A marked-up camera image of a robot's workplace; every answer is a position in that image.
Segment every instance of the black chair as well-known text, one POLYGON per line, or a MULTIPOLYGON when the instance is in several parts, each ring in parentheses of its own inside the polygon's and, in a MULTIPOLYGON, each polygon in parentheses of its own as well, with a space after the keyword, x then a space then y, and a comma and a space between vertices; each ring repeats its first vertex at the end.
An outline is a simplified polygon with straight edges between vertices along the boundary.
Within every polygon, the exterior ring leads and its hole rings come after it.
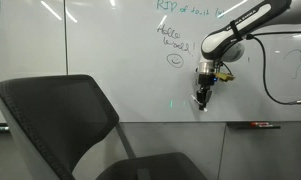
MULTIPOLYGON (((80 158, 119 120, 102 90, 87 75, 1 82, 0 109, 35 180, 75 179, 72 171, 80 158)), ((182 153, 119 161, 97 178, 126 179, 206 178, 182 153)))

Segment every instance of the office chair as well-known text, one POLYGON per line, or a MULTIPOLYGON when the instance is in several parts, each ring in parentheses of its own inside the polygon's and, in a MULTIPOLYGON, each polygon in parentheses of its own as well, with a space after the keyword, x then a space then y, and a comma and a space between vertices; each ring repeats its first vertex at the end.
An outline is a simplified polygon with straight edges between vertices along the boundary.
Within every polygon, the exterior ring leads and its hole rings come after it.
MULTIPOLYGON (((80 158, 118 124, 119 116, 87 75, 0 82, 0 109, 34 180, 72 180, 80 158)), ((205 180, 182 153, 114 163, 97 180, 205 180)))

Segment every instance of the whiteboard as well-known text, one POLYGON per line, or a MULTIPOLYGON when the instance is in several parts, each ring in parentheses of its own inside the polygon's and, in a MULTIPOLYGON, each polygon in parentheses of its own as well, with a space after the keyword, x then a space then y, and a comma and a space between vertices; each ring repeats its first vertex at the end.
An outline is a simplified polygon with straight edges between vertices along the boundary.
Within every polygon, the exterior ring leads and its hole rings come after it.
MULTIPOLYGON (((256 42, 228 64, 235 81, 218 82, 198 110, 195 69, 204 37, 256 5, 242 0, 68 0, 70 74, 92 75, 123 122, 301 121, 301 106, 271 101, 262 85, 262 54, 256 42)), ((274 26, 262 31, 301 30, 274 26)), ((301 98, 301 38, 262 37, 267 81, 282 101, 301 98)))
MULTIPOLYGON (((0 0, 0 81, 66 73, 63 1, 0 0)), ((5 122, 0 113, 0 122, 5 122)))

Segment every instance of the chair backrest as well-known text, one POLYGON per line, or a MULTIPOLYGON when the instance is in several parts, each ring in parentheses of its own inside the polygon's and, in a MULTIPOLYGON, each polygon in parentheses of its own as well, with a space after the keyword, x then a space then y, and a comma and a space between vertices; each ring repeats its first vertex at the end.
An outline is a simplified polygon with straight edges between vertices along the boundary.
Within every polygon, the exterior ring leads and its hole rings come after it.
POLYGON ((34 179, 74 179, 80 158, 119 120, 87 75, 1 82, 0 109, 34 179))

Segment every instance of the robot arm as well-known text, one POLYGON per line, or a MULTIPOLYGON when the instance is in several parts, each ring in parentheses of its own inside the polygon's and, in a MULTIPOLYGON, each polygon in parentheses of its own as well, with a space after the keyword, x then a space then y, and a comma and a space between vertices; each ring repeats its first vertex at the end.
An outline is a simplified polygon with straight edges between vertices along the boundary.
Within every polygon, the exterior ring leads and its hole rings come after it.
POLYGON ((210 33, 203 40, 201 45, 202 57, 197 69, 197 84, 200 85, 200 89, 197 91, 197 98, 194 98, 199 104, 200 110, 206 107, 211 97, 210 87, 214 85, 217 79, 216 72, 220 61, 237 60, 243 54, 244 47, 237 42, 241 41, 242 37, 248 33, 264 26, 301 23, 300 4, 301 0, 264 0, 232 21, 230 25, 210 33), (285 15, 290 7, 295 9, 285 15), (222 58, 228 49, 235 49, 232 59, 222 58))

